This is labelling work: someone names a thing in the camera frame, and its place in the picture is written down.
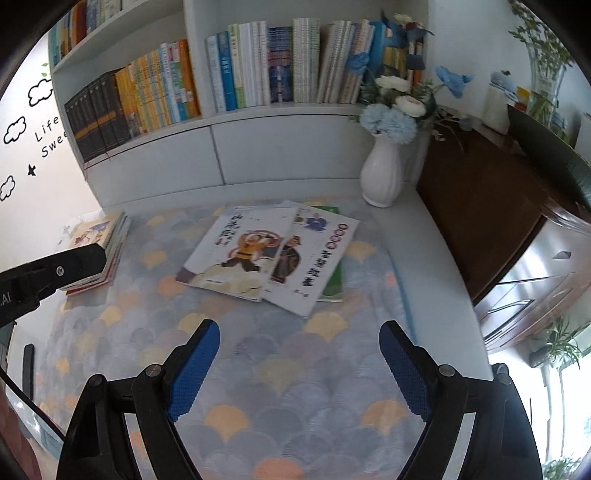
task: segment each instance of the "bottle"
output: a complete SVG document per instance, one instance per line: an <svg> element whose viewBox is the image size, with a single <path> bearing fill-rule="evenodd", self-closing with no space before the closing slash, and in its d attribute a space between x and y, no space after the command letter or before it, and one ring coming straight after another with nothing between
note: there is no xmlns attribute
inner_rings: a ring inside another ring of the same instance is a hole
<svg viewBox="0 0 591 480"><path fill-rule="evenodd" d="M516 91L517 85L511 77L511 72L507 70L494 72L486 94L482 123L501 135L506 135L509 131L507 105L516 103Z"/></svg>

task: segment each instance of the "wall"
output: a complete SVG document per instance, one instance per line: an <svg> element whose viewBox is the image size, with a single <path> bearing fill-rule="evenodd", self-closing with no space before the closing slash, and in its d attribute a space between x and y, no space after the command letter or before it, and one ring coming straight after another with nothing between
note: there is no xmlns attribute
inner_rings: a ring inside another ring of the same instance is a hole
<svg viewBox="0 0 591 480"><path fill-rule="evenodd" d="M0 271L52 254L62 225L100 208L64 137L47 62L45 36L0 99Z"/></svg>
<svg viewBox="0 0 591 480"><path fill-rule="evenodd" d="M429 0L428 26L435 35L428 44L430 77L436 79L437 65L475 77L460 100L440 92L440 104L481 116L491 73L500 70L509 70L517 85L530 88L527 50L508 33L518 22L506 0ZM591 87L577 66L567 70L558 101L574 142L581 115L591 111Z"/></svg>

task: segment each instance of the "wooden cabinet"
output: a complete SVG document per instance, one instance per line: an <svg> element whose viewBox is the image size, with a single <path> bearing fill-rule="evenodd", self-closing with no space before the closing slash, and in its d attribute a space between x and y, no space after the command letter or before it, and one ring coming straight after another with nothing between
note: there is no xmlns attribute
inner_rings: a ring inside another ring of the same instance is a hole
<svg viewBox="0 0 591 480"><path fill-rule="evenodd" d="M432 142L417 185L462 274L489 352L547 326L591 285L591 213L481 130Z"/></svg>

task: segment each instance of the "blue book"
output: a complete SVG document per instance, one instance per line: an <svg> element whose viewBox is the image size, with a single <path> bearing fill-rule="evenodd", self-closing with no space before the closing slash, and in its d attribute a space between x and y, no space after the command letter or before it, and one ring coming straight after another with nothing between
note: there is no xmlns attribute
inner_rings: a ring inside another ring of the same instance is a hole
<svg viewBox="0 0 591 480"><path fill-rule="evenodd" d="M380 20L370 22L375 27L374 40L369 51L369 64L363 82L368 83L382 74L382 58L384 56L384 39L386 37L386 25Z"/></svg>
<svg viewBox="0 0 591 480"><path fill-rule="evenodd" d="M230 38L228 32L217 34L217 47L220 52L220 66L222 69L223 94L226 98L226 111L236 110L236 93L234 91L234 73L232 70L232 56L230 54Z"/></svg>

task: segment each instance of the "cartoon character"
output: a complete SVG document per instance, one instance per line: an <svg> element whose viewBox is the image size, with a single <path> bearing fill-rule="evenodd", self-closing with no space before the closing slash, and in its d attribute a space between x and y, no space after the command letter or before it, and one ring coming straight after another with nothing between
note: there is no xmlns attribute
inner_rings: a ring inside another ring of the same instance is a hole
<svg viewBox="0 0 591 480"><path fill-rule="evenodd" d="M327 223L328 222L325 218L322 218L318 213L315 213L313 217L306 219L306 228L314 230L315 232L324 232Z"/></svg>
<svg viewBox="0 0 591 480"><path fill-rule="evenodd" d="M281 243L281 238L273 232L255 231L244 233L238 239L238 246L230 250L228 261L223 267L234 267L240 264L245 272L259 272L261 267L255 265L253 260L265 257L263 249L276 247Z"/></svg>
<svg viewBox="0 0 591 480"><path fill-rule="evenodd" d="M275 271L271 276L271 280L285 283L285 279L289 277L297 266L300 264L300 254L296 250L296 246L301 245L299 236L292 236L281 251L279 261L275 267Z"/></svg>

